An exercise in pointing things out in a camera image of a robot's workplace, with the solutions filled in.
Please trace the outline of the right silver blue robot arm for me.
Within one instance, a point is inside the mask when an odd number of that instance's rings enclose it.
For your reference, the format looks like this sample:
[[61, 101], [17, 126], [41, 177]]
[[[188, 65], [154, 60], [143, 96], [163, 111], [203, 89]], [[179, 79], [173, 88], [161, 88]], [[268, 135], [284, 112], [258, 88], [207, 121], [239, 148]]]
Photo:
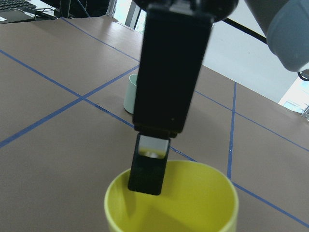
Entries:
[[[246, 2], [285, 69], [309, 67], [309, 3]], [[170, 140], [183, 131], [214, 23], [227, 20], [236, 0], [139, 0], [146, 13], [133, 124], [138, 132], [128, 188], [161, 193]]]

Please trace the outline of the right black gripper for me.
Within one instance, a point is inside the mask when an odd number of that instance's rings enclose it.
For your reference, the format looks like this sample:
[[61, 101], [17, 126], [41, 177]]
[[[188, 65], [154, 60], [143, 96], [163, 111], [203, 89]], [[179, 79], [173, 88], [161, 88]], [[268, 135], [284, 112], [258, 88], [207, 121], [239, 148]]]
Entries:
[[183, 131], [211, 29], [236, 0], [139, 0], [146, 13], [133, 124], [141, 135]]

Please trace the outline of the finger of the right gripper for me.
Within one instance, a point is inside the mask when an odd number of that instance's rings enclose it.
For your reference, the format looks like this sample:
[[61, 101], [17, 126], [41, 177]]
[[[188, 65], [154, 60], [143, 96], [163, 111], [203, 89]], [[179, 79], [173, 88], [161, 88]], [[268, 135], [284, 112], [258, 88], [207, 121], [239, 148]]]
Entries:
[[139, 133], [134, 148], [128, 189], [150, 195], [160, 195], [170, 148], [170, 139]]

